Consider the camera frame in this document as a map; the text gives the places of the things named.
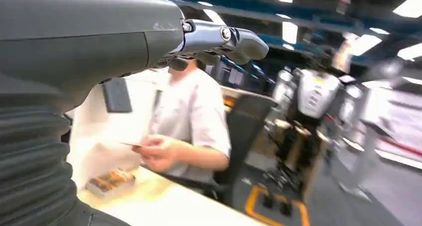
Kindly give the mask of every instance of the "chair backrest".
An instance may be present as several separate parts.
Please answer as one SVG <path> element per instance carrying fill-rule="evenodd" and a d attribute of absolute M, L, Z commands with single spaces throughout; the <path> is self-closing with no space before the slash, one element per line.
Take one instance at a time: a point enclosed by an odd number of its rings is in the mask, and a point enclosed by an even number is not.
<path fill-rule="evenodd" d="M 225 171 L 214 174 L 218 184 L 234 184 L 247 154 L 264 127 L 265 118 L 276 104 L 271 98 L 259 95 L 244 94 L 236 100 L 227 114 L 231 142 L 229 166 Z"/>

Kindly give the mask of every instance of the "desk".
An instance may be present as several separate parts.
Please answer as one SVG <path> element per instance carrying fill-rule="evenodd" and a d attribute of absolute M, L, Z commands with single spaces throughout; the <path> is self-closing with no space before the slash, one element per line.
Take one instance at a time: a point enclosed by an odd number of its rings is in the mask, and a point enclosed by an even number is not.
<path fill-rule="evenodd" d="M 264 225 L 144 168 L 133 174 L 136 176 L 135 187 L 118 197 L 100 199 L 87 190 L 82 190 L 78 197 L 131 226 L 217 226 L 228 221 L 242 226 Z"/>

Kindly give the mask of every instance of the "bolt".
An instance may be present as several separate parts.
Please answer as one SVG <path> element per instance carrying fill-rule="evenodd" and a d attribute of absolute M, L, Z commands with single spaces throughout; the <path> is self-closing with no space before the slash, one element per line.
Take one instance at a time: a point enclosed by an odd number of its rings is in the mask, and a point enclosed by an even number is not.
<path fill-rule="evenodd" d="M 228 41 L 231 38 L 231 32 L 227 26 L 221 27 L 221 36 L 225 41 Z"/>
<path fill-rule="evenodd" d="M 190 23 L 183 23 L 182 28 L 184 32 L 192 32 L 192 25 Z"/>

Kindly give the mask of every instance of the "black office chair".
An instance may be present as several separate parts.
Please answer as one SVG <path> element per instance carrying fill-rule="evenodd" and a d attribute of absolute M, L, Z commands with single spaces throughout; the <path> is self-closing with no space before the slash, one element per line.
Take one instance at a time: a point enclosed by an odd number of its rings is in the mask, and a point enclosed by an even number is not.
<path fill-rule="evenodd" d="M 213 183 L 160 174 L 185 187 L 202 190 L 206 196 L 232 207 L 233 187 L 245 158 L 259 132 L 264 127 L 265 118 L 276 102 L 258 95 L 240 96 L 227 114 L 227 126 L 231 141 L 229 166 L 214 174 Z"/>

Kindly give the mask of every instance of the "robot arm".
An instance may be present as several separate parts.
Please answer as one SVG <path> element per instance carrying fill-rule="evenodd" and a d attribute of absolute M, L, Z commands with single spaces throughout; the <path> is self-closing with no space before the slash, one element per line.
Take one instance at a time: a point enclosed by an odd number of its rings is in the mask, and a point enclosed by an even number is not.
<path fill-rule="evenodd" d="M 166 0 L 0 0 L 0 20 L 0 225 L 127 225 L 78 200 L 63 113 L 112 77 L 268 51 L 250 31 L 183 20 Z"/>

